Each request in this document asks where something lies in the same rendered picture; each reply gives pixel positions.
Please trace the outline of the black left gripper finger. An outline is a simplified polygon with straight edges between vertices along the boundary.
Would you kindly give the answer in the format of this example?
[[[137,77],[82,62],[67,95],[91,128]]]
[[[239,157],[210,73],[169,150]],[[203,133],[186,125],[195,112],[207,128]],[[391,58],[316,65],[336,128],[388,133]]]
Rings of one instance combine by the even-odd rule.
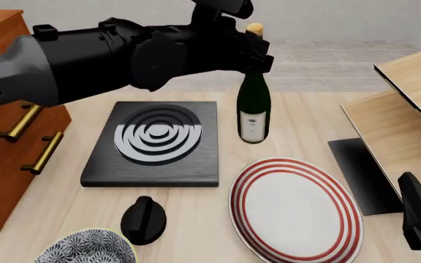
[[[249,60],[249,72],[253,73],[268,73],[273,65],[274,57],[265,56],[252,56]]]
[[[252,50],[254,50],[260,55],[267,54],[270,47],[270,43],[268,41],[265,41],[262,35],[255,33],[245,33],[245,37]]]

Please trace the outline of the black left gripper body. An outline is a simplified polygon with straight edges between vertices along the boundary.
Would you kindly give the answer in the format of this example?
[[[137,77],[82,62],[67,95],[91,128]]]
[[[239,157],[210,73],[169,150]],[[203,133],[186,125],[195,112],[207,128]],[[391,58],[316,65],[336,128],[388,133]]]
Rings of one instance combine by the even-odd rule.
[[[236,29],[236,21],[230,17],[218,17],[213,26],[214,65],[216,69],[244,73],[247,50],[244,34]]]

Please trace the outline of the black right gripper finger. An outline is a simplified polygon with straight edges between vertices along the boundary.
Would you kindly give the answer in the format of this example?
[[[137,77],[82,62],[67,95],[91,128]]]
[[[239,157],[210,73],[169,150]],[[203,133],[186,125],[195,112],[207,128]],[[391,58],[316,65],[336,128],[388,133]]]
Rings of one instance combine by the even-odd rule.
[[[404,220],[407,223],[421,223],[421,183],[411,172],[403,173],[398,183],[404,206]]]

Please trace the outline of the dark green wine bottle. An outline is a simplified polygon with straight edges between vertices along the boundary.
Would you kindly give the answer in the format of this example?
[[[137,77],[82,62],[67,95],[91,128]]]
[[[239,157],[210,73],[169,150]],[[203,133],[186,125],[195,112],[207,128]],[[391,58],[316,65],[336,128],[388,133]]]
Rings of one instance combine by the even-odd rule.
[[[244,74],[236,101],[238,135],[244,142],[258,144],[269,133],[270,90],[260,66],[251,63]]]

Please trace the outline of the red-brown wooden cabinet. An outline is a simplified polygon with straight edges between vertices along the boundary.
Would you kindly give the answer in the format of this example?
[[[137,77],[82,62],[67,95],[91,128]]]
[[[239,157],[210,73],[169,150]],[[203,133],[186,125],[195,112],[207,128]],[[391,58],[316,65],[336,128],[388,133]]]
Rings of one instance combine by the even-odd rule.
[[[0,10],[0,54],[14,38],[26,34],[29,29],[23,19],[23,10]],[[12,128],[25,113],[20,106],[26,103],[11,102],[0,107],[0,131]],[[70,122],[66,107],[44,108],[17,142],[0,138],[0,231],[35,177],[29,171],[21,171],[20,167],[35,163],[47,145],[42,137],[64,133]]]

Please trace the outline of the pale wooden shelf, black trim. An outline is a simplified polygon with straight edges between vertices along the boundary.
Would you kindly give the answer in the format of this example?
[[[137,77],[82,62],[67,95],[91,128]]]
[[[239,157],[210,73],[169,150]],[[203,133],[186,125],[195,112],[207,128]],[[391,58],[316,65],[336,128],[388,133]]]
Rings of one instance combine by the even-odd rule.
[[[421,183],[421,52],[374,69],[390,90],[343,103],[357,137],[328,143],[364,216],[402,211],[403,173]]]

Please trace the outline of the flat black stove plate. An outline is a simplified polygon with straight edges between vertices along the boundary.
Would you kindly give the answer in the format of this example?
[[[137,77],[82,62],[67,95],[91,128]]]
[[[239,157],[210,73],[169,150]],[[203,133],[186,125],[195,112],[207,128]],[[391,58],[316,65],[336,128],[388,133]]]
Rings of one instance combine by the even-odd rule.
[[[80,184],[217,187],[217,103],[116,102]]]

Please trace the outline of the white plate with red rings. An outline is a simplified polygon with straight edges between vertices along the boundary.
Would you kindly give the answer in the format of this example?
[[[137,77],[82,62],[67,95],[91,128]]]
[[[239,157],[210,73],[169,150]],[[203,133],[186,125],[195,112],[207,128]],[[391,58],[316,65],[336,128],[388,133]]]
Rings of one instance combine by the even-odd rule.
[[[231,185],[228,208],[237,235],[264,263],[352,263],[363,243],[352,195],[306,161],[249,164]]]

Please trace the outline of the round black stove knob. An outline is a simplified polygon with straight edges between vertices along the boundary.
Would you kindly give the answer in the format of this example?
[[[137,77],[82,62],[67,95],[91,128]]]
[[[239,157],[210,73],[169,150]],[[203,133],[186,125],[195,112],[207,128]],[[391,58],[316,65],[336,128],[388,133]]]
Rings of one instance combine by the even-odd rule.
[[[167,217],[164,208],[151,197],[138,197],[121,219],[121,231],[132,245],[149,245],[164,233]]]

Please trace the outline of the blue-white patterned bowl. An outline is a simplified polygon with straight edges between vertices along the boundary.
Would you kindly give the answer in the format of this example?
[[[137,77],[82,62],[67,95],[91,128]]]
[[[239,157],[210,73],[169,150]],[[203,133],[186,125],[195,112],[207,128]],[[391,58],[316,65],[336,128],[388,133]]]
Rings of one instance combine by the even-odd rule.
[[[47,247],[34,263],[138,263],[134,246],[111,229],[74,232]]]

